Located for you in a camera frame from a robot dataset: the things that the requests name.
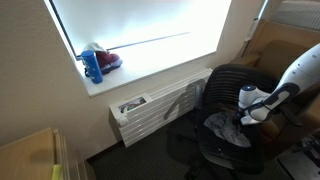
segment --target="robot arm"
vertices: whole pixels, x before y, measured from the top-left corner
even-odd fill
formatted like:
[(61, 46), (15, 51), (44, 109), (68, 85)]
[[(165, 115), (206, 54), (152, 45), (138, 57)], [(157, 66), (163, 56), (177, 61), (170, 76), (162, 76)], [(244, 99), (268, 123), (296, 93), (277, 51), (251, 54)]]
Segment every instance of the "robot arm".
[(255, 86), (244, 86), (240, 90), (239, 109), (244, 112), (241, 117), (242, 124), (269, 120), (272, 110), (280, 103), (292, 99), (318, 82), (320, 82), (320, 44), (309, 49), (288, 67), (271, 94), (260, 91)]

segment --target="blue water bottle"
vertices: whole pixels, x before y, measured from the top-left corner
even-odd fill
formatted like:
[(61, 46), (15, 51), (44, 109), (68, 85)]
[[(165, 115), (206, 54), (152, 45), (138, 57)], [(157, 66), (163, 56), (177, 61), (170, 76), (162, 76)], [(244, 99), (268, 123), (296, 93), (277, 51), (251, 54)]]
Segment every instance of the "blue water bottle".
[(96, 58), (96, 53), (91, 50), (83, 51), (81, 53), (81, 56), (83, 58), (83, 62), (88, 70), (92, 82), (95, 84), (101, 83), (103, 78)]

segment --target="window sill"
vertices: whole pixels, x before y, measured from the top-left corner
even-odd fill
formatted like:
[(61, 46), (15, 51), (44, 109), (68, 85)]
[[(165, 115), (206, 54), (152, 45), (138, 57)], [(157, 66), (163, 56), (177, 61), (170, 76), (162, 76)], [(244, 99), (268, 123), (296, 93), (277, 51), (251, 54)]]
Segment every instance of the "window sill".
[(89, 96), (94, 97), (216, 50), (216, 44), (199, 39), (203, 38), (184, 35), (113, 50), (112, 53), (118, 54), (123, 64), (104, 75), (100, 84), (92, 83), (91, 79), (84, 75), (81, 61), (76, 61), (75, 65)]

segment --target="white radiator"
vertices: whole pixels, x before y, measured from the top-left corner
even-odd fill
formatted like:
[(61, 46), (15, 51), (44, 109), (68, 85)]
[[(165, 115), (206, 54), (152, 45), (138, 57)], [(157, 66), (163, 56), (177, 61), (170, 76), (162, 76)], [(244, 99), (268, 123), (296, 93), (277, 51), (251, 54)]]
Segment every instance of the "white radiator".
[[(204, 87), (211, 73), (212, 69), (203, 69), (155, 91), (146, 92), (111, 106), (125, 146), (132, 145), (192, 110), (195, 86)], [(131, 102), (129, 108), (131, 110), (124, 110), (121, 113), (120, 107), (125, 105), (128, 107), (128, 102)], [(132, 108), (137, 102), (142, 104)]]

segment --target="wooden desk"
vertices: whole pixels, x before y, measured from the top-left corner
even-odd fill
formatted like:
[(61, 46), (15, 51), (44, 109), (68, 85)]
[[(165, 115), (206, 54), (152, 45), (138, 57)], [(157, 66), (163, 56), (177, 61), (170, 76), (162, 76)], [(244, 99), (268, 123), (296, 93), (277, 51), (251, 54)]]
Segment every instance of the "wooden desk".
[(58, 130), (45, 129), (0, 148), (1, 180), (50, 180), (53, 165), (59, 180), (95, 179), (90, 165)]

